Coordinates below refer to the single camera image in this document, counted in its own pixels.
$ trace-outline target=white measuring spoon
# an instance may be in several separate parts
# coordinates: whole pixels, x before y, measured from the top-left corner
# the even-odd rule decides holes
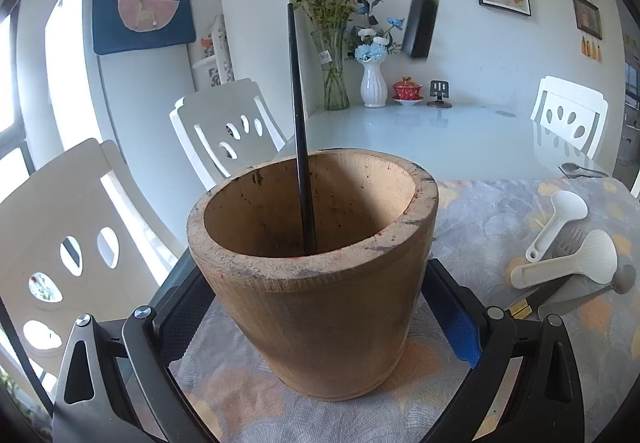
[[[572,273],[584,275],[599,284],[608,284],[617,267],[618,254],[610,236],[602,230],[593,230],[573,255],[516,266],[511,272],[511,285],[524,289]]]
[[[573,192],[566,190],[556,192],[551,196],[551,204],[554,206],[553,216],[527,249],[526,257],[530,263],[537,263],[542,259],[566,223],[584,219],[587,216],[587,203]]]

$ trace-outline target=chopsticks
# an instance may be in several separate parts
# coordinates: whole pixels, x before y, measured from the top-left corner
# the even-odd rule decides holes
[[[511,317],[522,320],[528,317],[533,311],[538,311],[538,308],[549,300],[570,278],[571,275],[566,275],[565,277],[553,279],[540,285],[539,288],[527,296],[527,298],[508,308]]]
[[[291,3],[287,5],[287,17],[289,23],[289,62],[291,66],[291,89],[293,92],[293,120],[296,134],[296,166],[298,169],[300,215],[302,216],[302,239],[305,246],[305,255],[313,255],[318,251],[318,243],[316,241],[314,203],[311,196],[309,158],[306,151],[305,113],[302,105],[296,20],[293,13],[293,4]]]

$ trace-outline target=blue cloth cover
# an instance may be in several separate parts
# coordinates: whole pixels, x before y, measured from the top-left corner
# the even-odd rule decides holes
[[[456,357],[475,368],[482,354],[478,326],[435,272],[424,276],[422,294]]]
[[[118,0],[93,0],[92,29],[95,53],[108,55],[194,42],[196,31],[190,0],[178,1],[178,9],[167,26],[139,33],[123,24],[118,13]]]

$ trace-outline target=white vase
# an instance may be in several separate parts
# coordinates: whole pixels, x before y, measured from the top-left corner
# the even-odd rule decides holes
[[[384,107],[386,105],[387,89],[385,79],[380,71],[380,60],[364,60],[360,95],[365,107]]]

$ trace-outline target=white tabletop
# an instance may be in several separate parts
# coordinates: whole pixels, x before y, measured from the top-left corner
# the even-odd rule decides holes
[[[394,154],[437,180],[563,177],[558,167],[567,161],[602,170],[529,115],[465,103],[441,110],[424,102],[318,110],[306,122],[306,138],[309,151],[350,147]],[[293,154],[294,138],[278,157]]]

